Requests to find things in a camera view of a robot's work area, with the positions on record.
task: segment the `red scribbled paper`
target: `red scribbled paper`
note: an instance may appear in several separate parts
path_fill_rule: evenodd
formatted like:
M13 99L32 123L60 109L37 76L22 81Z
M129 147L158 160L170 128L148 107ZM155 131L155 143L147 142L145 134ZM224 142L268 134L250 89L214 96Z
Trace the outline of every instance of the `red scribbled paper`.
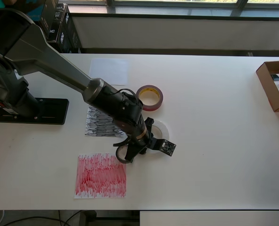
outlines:
M126 165L114 154L79 155L75 198L123 198L126 195Z

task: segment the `robotic arm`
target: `robotic arm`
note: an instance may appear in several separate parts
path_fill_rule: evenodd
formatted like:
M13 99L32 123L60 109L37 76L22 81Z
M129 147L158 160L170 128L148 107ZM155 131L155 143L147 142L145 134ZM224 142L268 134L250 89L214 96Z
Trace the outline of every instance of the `robotic arm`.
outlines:
M132 162L137 154L145 154L147 148L172 155L176 145L153 137L154 121L143 120L143 104L133 92L132 95L120 92L102 79L89 78L50 47L40 27L25 14L1 9L0 107L13 115L37 118L41 105L29 93L22 76L38 71L80 92L86 103L113 118L114 124L128 136L114 144L118 146L116 156L120 162ZM122 159L119 151L125 145L127 154Z

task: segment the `red tape roll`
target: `red tape roll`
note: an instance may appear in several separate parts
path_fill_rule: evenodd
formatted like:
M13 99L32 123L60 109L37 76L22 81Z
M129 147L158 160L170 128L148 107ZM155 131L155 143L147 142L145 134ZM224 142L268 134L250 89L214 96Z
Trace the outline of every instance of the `red tape roll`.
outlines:
M141 88L139 88L139 90L136 92L136 96L138 98L140 98L140 95L144 92L147 92L147 91L152 91L154 93L157 94L159 100L158 102L155 104L155 105L143 105L144 107L144 111L148 111L148 112L151 112L151 111L155 111L157 110L163 103L163 99L164 99L164 96L163 96L163 93L161 92L161 90L156 87L156 86L152 86L152 85L146 85L146 86L143 86Z

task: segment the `black cable on floor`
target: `black cable on floor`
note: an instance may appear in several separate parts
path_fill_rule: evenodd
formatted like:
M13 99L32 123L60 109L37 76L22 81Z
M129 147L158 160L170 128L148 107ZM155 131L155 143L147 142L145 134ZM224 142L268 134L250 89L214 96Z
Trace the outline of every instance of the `black cable on floor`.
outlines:
M67 221L63 224L63 226L65 226L65 225L68 225L68 226L69 226L68 221L69 221L71 218L73 218L75 215L77 215L78 213L80 213L80 212L81 212L81 210L79 210L78 212L76 212L75 214L73 214L69 219L67 219Z
M61 217L60 217L60 211L58 210L58 213L59 213L59 223L60 223L60 226L62 226L61 224Z
M8 225L11 225L11 224L16 223L16 222L19 222L19 221L28 220L28 219L34 219L34 218L41 218L41 219L47 219L47 220L56 220L56 221L63 222L64 225L66 224L66 225L70 226L70 225L67 223L68 220L69 220L70 218L69 218L66 222L64 222L64 221L62 221L62 220L60 220L60 219L47 218L47 217L29 217L29 218L22 218L22 219L19 219L19 220L11 221L11 222L9 222L9 223L3 225L3 226L8 226Z

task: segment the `black box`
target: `black box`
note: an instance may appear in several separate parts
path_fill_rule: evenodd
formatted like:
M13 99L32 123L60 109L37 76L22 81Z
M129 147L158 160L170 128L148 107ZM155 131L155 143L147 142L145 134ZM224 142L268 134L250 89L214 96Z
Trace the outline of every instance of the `black box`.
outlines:
M60 21L54 21L49 32L47 43L59 53L72 53L72 45Z
M54 20L62 22L70 43L73 46L73 53L81 53L80 49L82 48L82 45L74 26L74 21L70 16L67 4L59 3L57 5Z
M17 9L27 14L49 36L58 0L18 0L8 8Z

